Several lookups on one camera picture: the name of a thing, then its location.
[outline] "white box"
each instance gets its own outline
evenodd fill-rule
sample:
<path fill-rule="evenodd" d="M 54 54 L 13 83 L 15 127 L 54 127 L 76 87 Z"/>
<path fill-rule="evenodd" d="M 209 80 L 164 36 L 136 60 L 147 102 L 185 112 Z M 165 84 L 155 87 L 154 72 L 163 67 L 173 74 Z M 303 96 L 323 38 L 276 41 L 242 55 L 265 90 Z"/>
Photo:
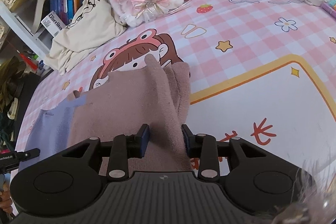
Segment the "white box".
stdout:
<path fill-rule="evenodd" d="M 53 37 L 55 37 L 59 31 L 65 27 L 65 24 L 60 20 L 54 11 L 51 11 L 44 19 L 42 19 L 41 23 Z"/>

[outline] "human hand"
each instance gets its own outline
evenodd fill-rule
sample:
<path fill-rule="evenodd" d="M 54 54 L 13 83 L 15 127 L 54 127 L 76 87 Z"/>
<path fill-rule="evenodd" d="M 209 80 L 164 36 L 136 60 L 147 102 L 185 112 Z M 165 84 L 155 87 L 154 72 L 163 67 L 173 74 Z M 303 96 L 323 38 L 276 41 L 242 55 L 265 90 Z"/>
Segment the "human hand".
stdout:
<path fill-rule="evenodd" d="M 11 199 L 11 193 L 9 191 L 9 185 L 8 183 L 5 183 L 3 185 L 3 192 L 0 192 L 0 208 L 10 214 L 13 212 L 13 208 L 12 208 L 12 204 L 13 204 L 13 201 Z"/>

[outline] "pink bow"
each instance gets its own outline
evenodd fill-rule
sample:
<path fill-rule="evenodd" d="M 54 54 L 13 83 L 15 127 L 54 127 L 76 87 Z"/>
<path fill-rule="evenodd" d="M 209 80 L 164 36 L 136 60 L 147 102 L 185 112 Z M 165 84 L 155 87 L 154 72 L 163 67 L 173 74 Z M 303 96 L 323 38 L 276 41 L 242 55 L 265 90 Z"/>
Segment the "pink bow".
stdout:
<path fill-rule="evenodd" d="M 166 14 L 169 10 L 165 7 L 169 5 L 167 0 L 130 0 L 137 11 L 136 18 L 139 18 L 143 13 L 147 16 L 155 16 L 152 10 L 159 14 Z"/>

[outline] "pink towel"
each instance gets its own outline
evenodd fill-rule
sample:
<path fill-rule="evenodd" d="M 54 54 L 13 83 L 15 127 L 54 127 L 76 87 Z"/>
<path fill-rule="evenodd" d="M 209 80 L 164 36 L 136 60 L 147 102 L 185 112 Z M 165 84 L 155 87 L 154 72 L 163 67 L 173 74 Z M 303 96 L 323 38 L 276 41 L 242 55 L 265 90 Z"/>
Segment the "pink towel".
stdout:
<path fill-rule="evenodd" d="M 181 124 L 189 109 L 189 65 L 184 62 L 161 68 L 154 56 L 146 67 L 113 71 L 102 86 L 87 91 L 86 104 L 76 108 L 68 146 L 90 137 L 102 142 L 120 134 L 136 134 L 143 123 L 150 126 L 150 141 L 143 159 L 129 159 L 130 174 L 139 171 L 186 171 Z M 103 161 L 101 174 L 106 174 Z"/>

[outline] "frog headband print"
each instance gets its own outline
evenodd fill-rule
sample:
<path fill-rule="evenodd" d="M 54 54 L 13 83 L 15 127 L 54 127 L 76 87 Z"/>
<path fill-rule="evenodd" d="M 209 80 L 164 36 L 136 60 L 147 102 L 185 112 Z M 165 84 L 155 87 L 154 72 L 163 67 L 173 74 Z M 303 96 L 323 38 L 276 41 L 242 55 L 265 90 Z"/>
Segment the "frog headband print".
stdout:
<path fill-rule="evenodd" d="M 133 47 L 135 45 L 139 45 L 142 43 L 149 43 L 152 44 L 156 47 L 159 47 L 161 45 L 160 41 L 155 39 L 154 36 L 156 35 L 156 30 L 155 29 L 148 29 L 141 34 L 138 35 L 136 40 L 134 42 L 128 43 L 124 45 L 123 47 L 120 48 L 114 48 L 113 50 L 109 51 L 103 60 L 104 67 L 101 70 L 98 78 L 102 78 L 104 71 L 107 69 L 107 67 L 113 62 L 113 60 L 123 51 L 127 50 L 130 47 Z"/>

